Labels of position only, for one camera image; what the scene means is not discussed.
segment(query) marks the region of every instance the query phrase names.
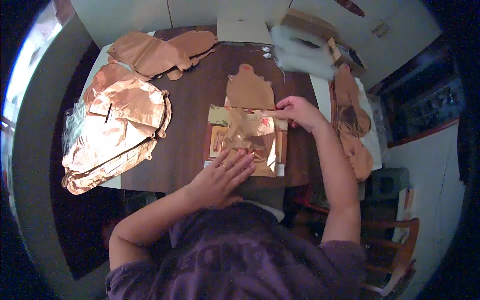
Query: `wooden chair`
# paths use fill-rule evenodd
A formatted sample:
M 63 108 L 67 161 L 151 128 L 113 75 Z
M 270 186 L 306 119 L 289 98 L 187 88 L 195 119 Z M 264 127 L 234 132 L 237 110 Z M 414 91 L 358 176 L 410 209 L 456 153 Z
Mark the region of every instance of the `wooden chair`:
M 362 222 L 363 228 L 408 228 L 408 237 L 405 242 L 397 243 L 389 240 L 380 239 L 362 239 L 362 245 L 371 246 L 377 249 L 376 255 L 379 257 L 394 252 L 393 261 L 390 266 L 377 266 L 373 264 L 367 265 L 367 271 L 384 275 L 388 281 L 381 287 L 363 283 L 364 289 L 378 293 L 381 297 L 386 297 L 396 289 L 402 279 L 413 269 L 414 261 L 412 254 L 417 244 L 417 236 L 420 228 L 420 221 L 415 218 L 410 221 L 396 222 Z

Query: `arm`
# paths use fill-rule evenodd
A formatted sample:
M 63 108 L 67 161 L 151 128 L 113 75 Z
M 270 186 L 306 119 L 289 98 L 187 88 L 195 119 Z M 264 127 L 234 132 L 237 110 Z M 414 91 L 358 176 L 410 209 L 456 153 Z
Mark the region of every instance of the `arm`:
M 229 195 L 255 171 L 253 155 L 239 151 L 231 160 L 225 160 L 228 153 L 223 151 L 189 185 L 118 223 L 110 237 L 110 269 L 150 258 L 148 247 L 182 217 L 202 208 L 225 208 L 241 201 Z
M 360 202 L 358 183 L 353 168 L 345 157 L 341 142 L 322 113 L 305 98 L 288 97 L 277 104 L 275 115 L 293 120 L 313 133 L 330 203 L 322 243 L 346 240 L 360 244 Z

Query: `dark wooden table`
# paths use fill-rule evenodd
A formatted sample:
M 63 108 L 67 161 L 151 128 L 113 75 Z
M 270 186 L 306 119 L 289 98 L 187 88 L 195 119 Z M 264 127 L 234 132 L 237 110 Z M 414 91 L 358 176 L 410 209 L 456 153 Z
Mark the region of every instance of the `dark wooden table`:
M 157 31 L 155 37 L 169 40 L 189 30 L 211 31 L 216 35 L 216 26 L 172 28 Z M 172 120 L 167 137 L 158 141 L 152 160 L 121 175 L 122 189 L 174 192 L 190 183 L 204 168 L 204 142 L 207 130 L 209 105 L 225 103 L 228 75 L 238 73 L 242 63 L 251 65 L 258 76 L 272 82 L 275 103 L 287 96 L 302 96 L 318 107 L 308 74 L 283 73 L 263 52 L 250 52 L 260 46 L 215 45 L 215 52 L 187 70 L 177 81 L 166 75 L 151 83 L 160 90 L 170 92 Z M 250 177 L 244 189 L 281 188 L 321 183 L 322 173 L 317 156 L 315 140 L 302 128 L 288 130 L 287 165 L 285 177 Z

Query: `woman's right hand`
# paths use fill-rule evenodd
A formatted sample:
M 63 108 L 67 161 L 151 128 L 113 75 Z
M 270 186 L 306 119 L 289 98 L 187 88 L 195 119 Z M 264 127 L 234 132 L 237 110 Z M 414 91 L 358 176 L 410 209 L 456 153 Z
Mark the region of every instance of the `woman's right hand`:
M 280 101 L 272 112 L 272 116 L 279 119 L 291 120 L 291 126 L 301 125 L 306 131 L 315 133 L 325 124 L 328 124 L 325 116 L 314 107 L 307 99 L 297 96 L 289 96 Z

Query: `white string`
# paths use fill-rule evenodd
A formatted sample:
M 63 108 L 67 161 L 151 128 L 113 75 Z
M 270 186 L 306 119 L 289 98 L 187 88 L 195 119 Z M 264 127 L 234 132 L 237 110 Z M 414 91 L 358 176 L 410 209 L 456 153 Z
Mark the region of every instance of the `white string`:
M 282 71 L 283 73 L 283 83 L 285 83 L 285 72 L 283 72 L 282 68 L 278 65 L 278 61 L 276 61 L 275 57 L 272 57 L 273 60 L 275 61 L 276 66 Z

